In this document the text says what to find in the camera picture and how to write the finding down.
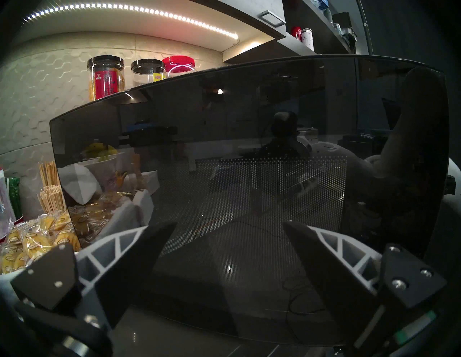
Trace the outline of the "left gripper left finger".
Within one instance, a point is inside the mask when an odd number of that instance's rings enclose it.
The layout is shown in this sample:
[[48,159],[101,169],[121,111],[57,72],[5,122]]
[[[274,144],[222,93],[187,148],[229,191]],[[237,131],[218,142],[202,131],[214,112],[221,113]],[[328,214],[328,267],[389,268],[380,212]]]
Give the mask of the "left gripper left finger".
[[114,328],[141,291],[177,222],[108,235],[78,253],[59,244],[14,277],[15,309],[26,319],[83,321],[93,317],[101,328]]

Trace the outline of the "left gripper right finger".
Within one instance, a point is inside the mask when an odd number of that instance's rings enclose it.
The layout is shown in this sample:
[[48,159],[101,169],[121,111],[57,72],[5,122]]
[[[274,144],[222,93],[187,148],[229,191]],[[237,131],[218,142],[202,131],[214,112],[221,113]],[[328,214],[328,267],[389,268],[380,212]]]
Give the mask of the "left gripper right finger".
[[422,353],[447,285],[396,243],[379,253],[344,234],[283,222],[309,282],[343,336],[343,353]]

